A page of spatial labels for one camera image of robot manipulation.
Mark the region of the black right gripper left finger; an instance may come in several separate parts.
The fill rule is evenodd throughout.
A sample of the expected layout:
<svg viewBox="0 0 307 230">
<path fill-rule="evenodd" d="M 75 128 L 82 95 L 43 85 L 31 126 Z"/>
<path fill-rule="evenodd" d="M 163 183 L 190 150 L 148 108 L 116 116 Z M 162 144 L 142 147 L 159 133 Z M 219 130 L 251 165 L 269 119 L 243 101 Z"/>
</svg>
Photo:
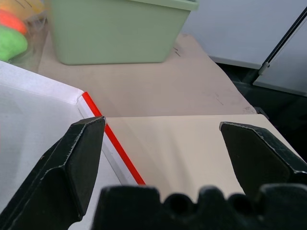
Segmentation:
<svg viewBox="0 0 307 230">
<path fill-rule="evenodd" d="M 0 230 L 68 230 L 87 212 L 106 120 L 73 123 L 30 171 L 0 213 Z"/>
</svg>

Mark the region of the white partition panel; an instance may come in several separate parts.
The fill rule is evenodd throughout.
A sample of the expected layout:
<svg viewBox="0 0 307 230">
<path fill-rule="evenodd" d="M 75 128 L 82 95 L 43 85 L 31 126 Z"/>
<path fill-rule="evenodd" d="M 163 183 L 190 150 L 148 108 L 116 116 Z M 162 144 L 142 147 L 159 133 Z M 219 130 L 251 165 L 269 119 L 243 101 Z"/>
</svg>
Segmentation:
<svg viewBox="0 0 307 230">
<path fill-rule="evenodd" d="M 182 32 L 217 63 L 260 69 L 307 0 L 200 0 Z"/>
</svg>

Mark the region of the orange foam toy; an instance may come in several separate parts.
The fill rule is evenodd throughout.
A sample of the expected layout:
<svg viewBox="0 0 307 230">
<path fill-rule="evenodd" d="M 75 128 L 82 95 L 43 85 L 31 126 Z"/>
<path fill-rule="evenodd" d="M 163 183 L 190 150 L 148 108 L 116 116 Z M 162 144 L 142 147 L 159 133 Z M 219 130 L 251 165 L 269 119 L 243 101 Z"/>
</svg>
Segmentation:
<svg viewBox="0 0 307 230">
<path fill-rule="evenodd" d="M 0 25 L 16 30 L 23 35 L 27 33 L 27 27 L 21 19 L 19 19 L 17 16 L 8 11 L 1 9 L 0 9 Z"/>
</svg>

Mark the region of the yellow foam toy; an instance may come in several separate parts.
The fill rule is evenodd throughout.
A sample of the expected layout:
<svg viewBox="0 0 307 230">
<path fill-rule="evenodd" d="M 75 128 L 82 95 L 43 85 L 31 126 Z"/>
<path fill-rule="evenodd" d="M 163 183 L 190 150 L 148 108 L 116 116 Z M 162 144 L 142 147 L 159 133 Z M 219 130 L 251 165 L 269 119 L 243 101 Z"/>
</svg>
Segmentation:
<svg viewBox="0 0 307 230">
<path fill-rule="evenodd" d="M 45 10 L 42 0 L 0 0 L 0 9 L 11 13 L 42 13 Z"/>
</svg>

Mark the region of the orange and white box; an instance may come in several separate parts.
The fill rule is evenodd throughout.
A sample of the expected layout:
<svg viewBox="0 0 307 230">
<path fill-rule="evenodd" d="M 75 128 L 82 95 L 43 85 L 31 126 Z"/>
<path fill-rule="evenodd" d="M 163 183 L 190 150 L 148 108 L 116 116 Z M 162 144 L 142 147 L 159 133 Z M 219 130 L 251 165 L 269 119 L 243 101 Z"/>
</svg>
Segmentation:
<svg viewBox="0 0 307 230">
<path fill-rule="evenodd" d="M 89 110 L 83 92 L 0 61 L 0 213 L 43 154 L 69 127 L 98 117 Z M 106 122 L 99 168 L 86 214 L 68 230 L 127 230 L 125 197 L 138 184 L 108 134 Z"/>
</svg>

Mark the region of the clear plastic bag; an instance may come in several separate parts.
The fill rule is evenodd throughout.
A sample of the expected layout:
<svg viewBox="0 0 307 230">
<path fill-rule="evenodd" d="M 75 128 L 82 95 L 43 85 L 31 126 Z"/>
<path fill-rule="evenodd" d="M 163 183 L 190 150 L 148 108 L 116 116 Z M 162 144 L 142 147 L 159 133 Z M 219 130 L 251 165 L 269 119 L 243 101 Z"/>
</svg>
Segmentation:
<svg viewBox="0 0 307 230">
<path fill-rule="evenodd" d="M 10 59 L 7 63 L 37 72 L 47 36 L 46 9 L 38 14 L 30 12 L 12 14 L 21 19 L 27 27 L 27 33 L 24 36 L 27 39 L 28 48 L 25 52 Z"/>
</svg>

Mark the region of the grey framed white panel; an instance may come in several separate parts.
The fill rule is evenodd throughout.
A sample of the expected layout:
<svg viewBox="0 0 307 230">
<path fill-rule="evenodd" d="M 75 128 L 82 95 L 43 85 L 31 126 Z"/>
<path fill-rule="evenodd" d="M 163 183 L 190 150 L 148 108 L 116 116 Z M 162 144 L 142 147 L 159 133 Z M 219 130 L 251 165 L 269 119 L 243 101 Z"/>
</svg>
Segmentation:
<svg viewBox="0 0 307 230">
<path fill-rule="evenodd" d="M 307 97 L 307 7 L 270 53 L 253 85 Z"/>
</svg>

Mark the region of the beige table cloth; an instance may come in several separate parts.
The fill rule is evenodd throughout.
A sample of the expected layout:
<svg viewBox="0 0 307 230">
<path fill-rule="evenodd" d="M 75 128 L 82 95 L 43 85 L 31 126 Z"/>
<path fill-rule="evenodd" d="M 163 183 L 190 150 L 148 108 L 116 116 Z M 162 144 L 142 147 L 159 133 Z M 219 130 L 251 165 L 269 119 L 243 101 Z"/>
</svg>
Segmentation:
<svg viewBox="0 0 307 230">
<path fill-rule="evenodd" d="M 107 117 L 249 115 L 256 110 L 196 39 L 180 34 L 162 63 L 68 66 L 50 36 L 40 75 L 88 92 Z"/>
</svg>

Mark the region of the light green plastic bin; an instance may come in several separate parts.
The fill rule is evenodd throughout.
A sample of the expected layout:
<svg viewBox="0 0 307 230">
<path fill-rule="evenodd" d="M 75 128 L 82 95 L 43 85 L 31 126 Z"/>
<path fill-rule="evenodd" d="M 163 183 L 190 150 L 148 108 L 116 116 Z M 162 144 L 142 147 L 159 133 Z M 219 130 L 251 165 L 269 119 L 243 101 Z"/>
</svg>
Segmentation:
<svg viewBox="0 0 307 230">
<path fill-rule="evenodd" d="M 45 0 L 66 65 L 161 63 L 199 0 Z"/>
</svg>

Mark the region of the green foam toy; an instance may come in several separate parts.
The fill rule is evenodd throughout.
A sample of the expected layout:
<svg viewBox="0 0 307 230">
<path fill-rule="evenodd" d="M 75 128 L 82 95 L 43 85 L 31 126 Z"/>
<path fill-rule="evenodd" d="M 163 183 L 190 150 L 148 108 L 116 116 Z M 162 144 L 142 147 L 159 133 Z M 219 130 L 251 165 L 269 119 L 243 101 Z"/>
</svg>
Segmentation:
<svg viewBox="0 0 307 230">
<path fill-rule="evenodd" d="M 0 25 L 0 60 L 10 59 L 25 52 L 28 48 L 27 39 L 20 32 Z"/>
</svg>

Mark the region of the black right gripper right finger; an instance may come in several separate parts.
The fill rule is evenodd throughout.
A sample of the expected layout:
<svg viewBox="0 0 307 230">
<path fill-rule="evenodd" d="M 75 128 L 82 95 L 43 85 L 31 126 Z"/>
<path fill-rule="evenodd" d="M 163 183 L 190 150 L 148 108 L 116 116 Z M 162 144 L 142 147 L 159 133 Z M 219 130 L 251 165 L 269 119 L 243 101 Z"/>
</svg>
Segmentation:
<svg viewBox="0 0 307 230">
<path fill-rule="evenodd" d="M 221 122 L 220 131 L 236 178 L 248 197 L 255 198 L 264 184 L 307 185 L 307 163 L 269 130 Z"/>
</svg>

